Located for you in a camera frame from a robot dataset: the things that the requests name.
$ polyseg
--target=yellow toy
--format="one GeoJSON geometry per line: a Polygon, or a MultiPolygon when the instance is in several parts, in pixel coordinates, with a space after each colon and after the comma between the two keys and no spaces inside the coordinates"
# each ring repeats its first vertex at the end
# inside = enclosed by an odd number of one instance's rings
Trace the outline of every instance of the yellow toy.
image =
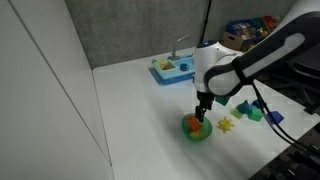
{"type": "Polygon", "coordinates": [[[226,117],[224,117],[223,120],[220,120],[218,123],[219,123],[219,126],[217,127],[221,129],[223,133],[230,131],[231,127],[234,127],[234,124],[232,124],[231,119],[227,119],[226,117]]]}

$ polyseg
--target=gray wall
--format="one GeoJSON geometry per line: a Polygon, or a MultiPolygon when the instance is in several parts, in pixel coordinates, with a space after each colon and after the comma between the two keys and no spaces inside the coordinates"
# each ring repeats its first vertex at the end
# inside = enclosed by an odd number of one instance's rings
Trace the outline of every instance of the gray wall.
{"type": "MultiPolygon", "coordinates": [[[[283,17],[296,0],[213,0],[205,39],[230,20],[283,17]]],[[[92,68],[195,46],[208,0],[66,0],[92,68]]]]}

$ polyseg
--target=toy sink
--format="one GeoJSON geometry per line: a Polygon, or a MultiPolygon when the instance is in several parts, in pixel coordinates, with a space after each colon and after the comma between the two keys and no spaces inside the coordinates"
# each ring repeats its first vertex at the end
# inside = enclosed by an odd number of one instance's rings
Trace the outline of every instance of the toy sink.
{"type": "Polygon", "coordinates": [[[191,79],[194,74],[192,55],[181,56],[179,60],[153,60],[152,65],[164,85],[191,79]]]}

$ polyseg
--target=green bowl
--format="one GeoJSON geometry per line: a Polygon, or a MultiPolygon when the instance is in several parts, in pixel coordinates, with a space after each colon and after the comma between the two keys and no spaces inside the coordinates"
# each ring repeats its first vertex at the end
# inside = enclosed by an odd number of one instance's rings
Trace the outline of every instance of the green bowl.
{"type": "Polygon", "coordinates": [[[210,134],[212,133],[212,124],[211,122],[209,121],[208,118],[206,117],[203,117],[203,123],[201,123],[203,125],[203,129],[202,131],[204,132],[204,136],[201,137],[201,138],[195,138],[193,136],[190,135],[191,133],[191,126],[188,122],[188,118],[190,116],[194,116],[195,114],[194,113],[191,113],[191,114],[187,114],[183,117],[182,119],[182,131],[184,133],[184,135],[190,140],[190,141],[193,141],[193,142],[199,142],[199,141],[202,141],[204,139],[206,139],[207,137],[210,136],[210,134]]]}

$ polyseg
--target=faucet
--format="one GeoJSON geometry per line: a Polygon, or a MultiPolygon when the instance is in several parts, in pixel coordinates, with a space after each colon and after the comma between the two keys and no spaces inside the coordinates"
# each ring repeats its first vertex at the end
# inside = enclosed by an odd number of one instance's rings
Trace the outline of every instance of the faucet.
{"type": "Polygon", "coordinates": [[[172,57],[171,57],[172,60],[179,60],[179,59],[181,59],[180,56],[177,56],[177,55],[176,55],[176,44],[177,44],[178,42],[182,41],[182,40],[187,39],[187,38],[189,38],[189,34],[187,34],[187,35],[183,36],[182,38],[178,39],[178,40],[173,44],[173,51],[172,51],[172,57]]]}

